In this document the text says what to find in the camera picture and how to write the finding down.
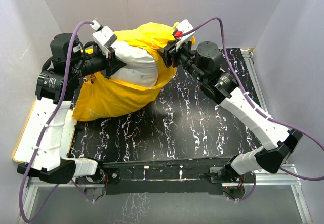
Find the white pillow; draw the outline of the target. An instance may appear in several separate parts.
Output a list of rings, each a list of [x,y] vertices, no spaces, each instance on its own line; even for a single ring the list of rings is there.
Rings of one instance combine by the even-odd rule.
[[[112,79],[143,87],[156,85],[157,63],[147,50],[130,46],[125,41],[116,41],[112,48],[116,58],[126,64],[111,77]]]

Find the yellow Pikachu pillowcase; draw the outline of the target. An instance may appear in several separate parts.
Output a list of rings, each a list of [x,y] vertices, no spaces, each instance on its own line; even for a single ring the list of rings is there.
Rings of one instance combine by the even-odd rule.
[[[77,99],[73,118],[92,121],[98,118],[119,117],[135,112],[154,101],[159,92],[175,76],[177,69],[166,68],[158,50],[174,40],[174,27],[149,22],[131,30],[116,31],[117,41],[147,50],[158,67],[158,79],[154,87],[143,87],[115,79],[107,79],[103,73],[87,76]]]

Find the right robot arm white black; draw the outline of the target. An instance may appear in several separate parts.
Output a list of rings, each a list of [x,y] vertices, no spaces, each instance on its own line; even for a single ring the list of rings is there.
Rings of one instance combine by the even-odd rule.
[[[220,170],[210,173],[210,178],[237,182],[255,170],[277,173],[293,153],[302,133],[271,122],[271,117],[241,91],[234,76],[221,68],[225,59],[215,43],[201,42],[196,50],[192,50],[191,42],[181,46],[178,43],[169,41],[158,50],[166,67],[182,66],[200,83],[208,98],[232,113],[262,144],[232,157]]]

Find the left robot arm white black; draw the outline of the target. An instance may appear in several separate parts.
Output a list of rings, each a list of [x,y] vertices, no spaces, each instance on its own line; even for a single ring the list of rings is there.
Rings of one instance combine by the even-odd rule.
[[[31,153],[17,172],[37,177],[50,184],[66,184],[72,178],[87,176],[94,183],[104,179],[104,170],[93,159],[76,159],[60,155],[63,127],[74,92],[82,77],[105,71],[110,78],[125,66],[115,56],[114,32],[93,33],[93,41],[82,44],[78,36],[61,33],[50,43],[51,57],[38,76],[35,95],[45,115],[38,118],[40,134],[32,140]]]

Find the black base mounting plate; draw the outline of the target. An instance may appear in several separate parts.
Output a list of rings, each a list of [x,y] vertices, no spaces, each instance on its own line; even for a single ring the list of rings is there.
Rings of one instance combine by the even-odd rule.
[[[100,163],[96,175],[79,177],[76,183],[102,187],[106,195],[126,193],[208,193],[242,198],[245,185],[255,177],[249,171],[237,175],[227,169],[229,158],[193,158],[159,161]]]

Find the small whiteboard wooden frame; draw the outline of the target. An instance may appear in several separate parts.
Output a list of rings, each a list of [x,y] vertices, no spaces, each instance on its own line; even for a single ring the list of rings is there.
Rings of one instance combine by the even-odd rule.
[[[12,154],[12,160],[18,163],[25,162],[31,157],[33,153],[32,147],[36,145],[37,139],[43,128],[42,124],[45,123],[50,114],[54,111],[56,105],[52,100],[42,99],[35,100],[30,113],[26,119],[22,133],[18,139],[18,143]],[[63,127],[60,156],[66,157],[70,152],[76,120],[72,117],[73,110],[69,109],[65,118]]]

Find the aluminium extrusion frame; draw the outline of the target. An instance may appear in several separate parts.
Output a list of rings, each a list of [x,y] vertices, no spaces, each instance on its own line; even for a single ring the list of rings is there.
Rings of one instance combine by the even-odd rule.
[[[253,184],[247,184],[245,186],[251,185],[252,187],[255,187],[256,185],[290,185],[294,193],[295,202],[299,209],[302,222],[303,223],[312,222],[303,194],[301,193],[300,177],[298,177],[296,173],[296,169],[293,165],[284,164],[277,173],[268,173],[265,170],[255,170],[251,173],[255,177],[255,180]],[[95,203],[98,200],[97,197],[90,195],[95,190],[101,190],[102,191],[101,196],[106,195],[104,194],[102,187],[94,187],[94,186],[87,187],[85,185],[79,185],[76,183],[76,179],[77,178],[72,178],[68,183],[62,184],[62,187],[77,187],[78,190],[85,196],[85,198],[91,201],[92,203]],[[243,201],[244,199],[247,199],[251,194],[245,193],[244,196],[240,199],[239,198],[232,199],[226,193],[224,193],[223,195],[226,195],[227,200],[232,200],[237,203],[239,201]]]

